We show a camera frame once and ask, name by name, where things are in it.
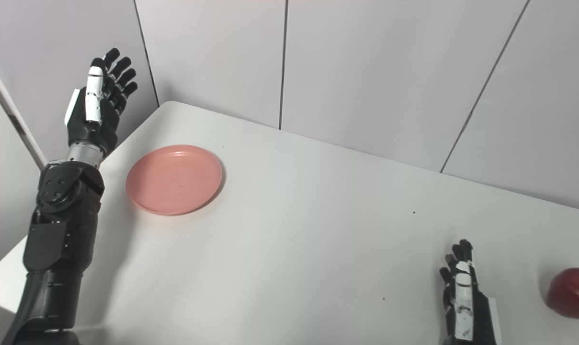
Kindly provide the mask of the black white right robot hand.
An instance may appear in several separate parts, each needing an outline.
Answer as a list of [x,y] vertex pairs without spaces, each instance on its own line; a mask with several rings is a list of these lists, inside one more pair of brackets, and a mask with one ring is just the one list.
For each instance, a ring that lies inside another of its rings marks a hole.
[[444,345],[500,345],[501,329],[497,304],[481,290],[473,246],[466,239],[452,245],[440,268],[444,282]]

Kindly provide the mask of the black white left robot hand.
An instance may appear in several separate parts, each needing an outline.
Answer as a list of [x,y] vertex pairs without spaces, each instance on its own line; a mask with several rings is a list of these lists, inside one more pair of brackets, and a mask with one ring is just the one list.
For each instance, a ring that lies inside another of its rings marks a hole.
[[118,126],[129,97],[138,89],[132,61],[119,49],[93,59],[84,87],[76,89],[65,116],[68,145],[87,142],[106,158],[118,146]]

